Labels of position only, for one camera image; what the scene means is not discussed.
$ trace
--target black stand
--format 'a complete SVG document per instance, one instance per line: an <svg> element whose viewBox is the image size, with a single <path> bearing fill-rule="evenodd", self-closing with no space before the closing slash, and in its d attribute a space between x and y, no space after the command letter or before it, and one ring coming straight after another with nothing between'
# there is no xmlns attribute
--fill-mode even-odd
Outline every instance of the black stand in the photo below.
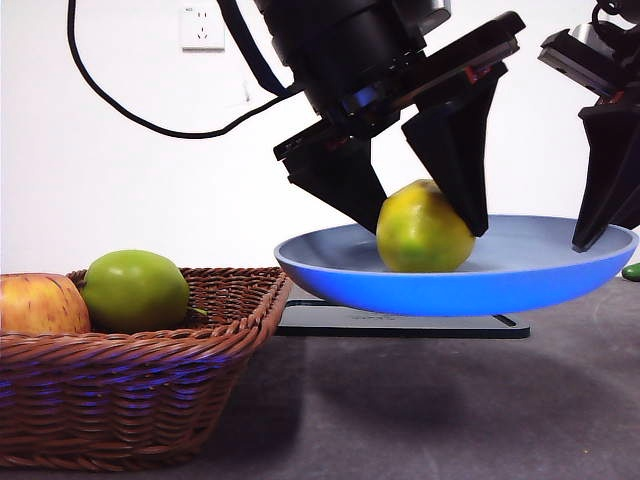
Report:
<svg viewBox="0 0 640 480"><path fill-rule="evenodd" d="M527 338L528 324L513 316L410 317L335 305L294 290L276 335L404 338Z"/></svg>

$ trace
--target table surface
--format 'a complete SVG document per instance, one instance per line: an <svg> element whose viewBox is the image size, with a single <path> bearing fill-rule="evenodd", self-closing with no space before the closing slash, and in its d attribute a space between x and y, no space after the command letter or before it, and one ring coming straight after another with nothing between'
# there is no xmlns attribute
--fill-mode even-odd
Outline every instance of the table surface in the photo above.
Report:
<svg viewBox="0 0 640 480"><path fill-rule="evenodd" d="M274 337L189 463L0 479L640 478L640 284L518 316L529 338Z"/></svg>

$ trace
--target blue plate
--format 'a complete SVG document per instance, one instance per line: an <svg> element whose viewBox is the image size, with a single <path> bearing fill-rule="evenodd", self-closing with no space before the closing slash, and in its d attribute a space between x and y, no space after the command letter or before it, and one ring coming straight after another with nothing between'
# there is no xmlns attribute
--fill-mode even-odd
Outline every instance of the blue plate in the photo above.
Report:
<svg viewBox="0 0 640 480"><path fill-rule="evenodd" d="M278 245L275 257L308 292L339 305L396 315L492 315L584 295L614 277L638 236L609 226L584 253L572 249L576 221L491 215L489 230L451 273L393 273L360 225L319 230Z"/></svg>

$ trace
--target wicker basket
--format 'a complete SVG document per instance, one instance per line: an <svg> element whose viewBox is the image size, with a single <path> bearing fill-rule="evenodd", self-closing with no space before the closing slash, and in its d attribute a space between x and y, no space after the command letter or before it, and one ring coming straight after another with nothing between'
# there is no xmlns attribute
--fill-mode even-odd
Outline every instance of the wicker basket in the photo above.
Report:
<svg viewBox="0 0 640 480"><path fill-rule="evenodd" d="M184 328L0 336L0 466L140 470L198 452L291 282L276 267L182 273L207 311Z"/></svg>

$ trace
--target electrical outlet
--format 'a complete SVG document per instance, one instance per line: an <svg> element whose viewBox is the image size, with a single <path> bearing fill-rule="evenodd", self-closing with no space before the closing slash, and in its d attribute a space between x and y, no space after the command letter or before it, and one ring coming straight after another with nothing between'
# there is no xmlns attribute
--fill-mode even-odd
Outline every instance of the electrical outlet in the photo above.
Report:
<svg viewBox="0 0 640 480"><path fill-rule="evenodd" d="M184 5L180 14L183 50L224 50L224 20L217 4Z"/></svg>

